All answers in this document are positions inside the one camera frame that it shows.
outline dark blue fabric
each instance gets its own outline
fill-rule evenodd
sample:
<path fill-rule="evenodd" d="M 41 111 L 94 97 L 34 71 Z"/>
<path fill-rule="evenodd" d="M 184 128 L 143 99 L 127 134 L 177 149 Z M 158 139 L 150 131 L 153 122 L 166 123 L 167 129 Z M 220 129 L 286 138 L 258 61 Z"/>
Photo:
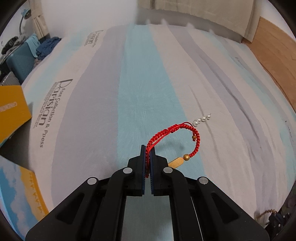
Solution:
<path fill-rule="evenodd" d="M 38 48 L 37 55 L 38 59 L 43 60 L 46 56 L 48 56 L 54 47 L 61 41 L 58 37 L 53 37 L 51 39 L 45 40 Z"/>

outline red braided bracelet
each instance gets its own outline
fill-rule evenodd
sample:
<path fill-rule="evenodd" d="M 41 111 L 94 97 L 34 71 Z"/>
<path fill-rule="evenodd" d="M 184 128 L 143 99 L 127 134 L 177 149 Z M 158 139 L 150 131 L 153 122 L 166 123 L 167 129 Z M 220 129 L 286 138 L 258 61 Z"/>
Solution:
<path fill-rule="evenodd" d="M 149 153 L 151 151 L 151 149 L 158 143 L 160 142 L 160 140 L 162 138 L 164 138 L 165 136 L 167 136 L 170 133 L 174 133 L 175 131 L 177 131 L 178 129 L 187 129 L 192 131 L 192 140 L 196 141 L 196 145 L 195 148 L 193 150 L 193 152 L 191 152 L 190 154 L 185 154 L 183 156 L 183 159 L 188 161 L 190 159 L 190 157 L 193 157 L 197 152 L 198 152 L 198 148 L 200 146 L 200 134 L 198 133 L 197 129 L 195 129 L 193 127 L 193 125 L 189 122 L 183 122 L 182 124 L 175 124 L 172 125 L 171 127 L 164 129 L 160 132 L 158 132 L 157 134 L 155 134 L 150 141 L 148 142 L 147 146 L 146 146 L 146 164 L 145 164 L 145 177 L 148 178 L 149 177 L 149 172 L 150 172 L 150 157 L 149 157 Z"/>

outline bed sheet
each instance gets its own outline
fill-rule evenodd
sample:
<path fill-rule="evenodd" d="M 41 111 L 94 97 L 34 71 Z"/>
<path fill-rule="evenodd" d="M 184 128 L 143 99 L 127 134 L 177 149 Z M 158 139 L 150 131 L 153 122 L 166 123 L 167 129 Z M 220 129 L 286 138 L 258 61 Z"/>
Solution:
<path fill-rule="evenodd" d="M 23 89 L 33 118 L 9 141 L 10 159 L 29 163 L 49 211 L 88 177 L 125 167 L 158 131 L 206 114 L 199 152 L 178 167 L 185 176 L 207 176 L 251 217 L 279 210 L 295 181 L 295 112 L 244 44 L 179 26 L 83 30 Z M 155 147 L 168 161 L 193 149 L 187 130 Z M 168 197 L 128 197 L 122 240 L 172 240 Z"/>

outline curtain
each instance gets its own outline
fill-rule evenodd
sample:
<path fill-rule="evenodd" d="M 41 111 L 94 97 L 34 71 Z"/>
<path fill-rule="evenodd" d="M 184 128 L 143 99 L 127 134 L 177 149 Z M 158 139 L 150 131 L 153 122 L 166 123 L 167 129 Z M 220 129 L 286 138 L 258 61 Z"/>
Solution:
<path fill-rule="evenodd" d="M 254 38 L 261 11 L 260 0 L 138 0 L 138 6 L 207 19 L 249 41 Z"/>
<path fill-rule="evenodd" d="M 33 28 L 38 39 L 49 34 L 42 12 L 41 0 L 29 0 L 33 19 Z"/>

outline gold plate charm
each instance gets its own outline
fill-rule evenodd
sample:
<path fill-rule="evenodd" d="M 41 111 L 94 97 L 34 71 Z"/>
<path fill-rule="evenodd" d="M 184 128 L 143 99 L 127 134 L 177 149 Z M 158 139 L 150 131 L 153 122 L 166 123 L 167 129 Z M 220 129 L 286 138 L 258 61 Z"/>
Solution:
<path fill-rule="evenodd" d="M 181 166 L 184 163 L 183 157 L 178 157 L 177 159 L 171 161 L 168 166 L 171 168 L 177 168 L 178 166 Z"/>

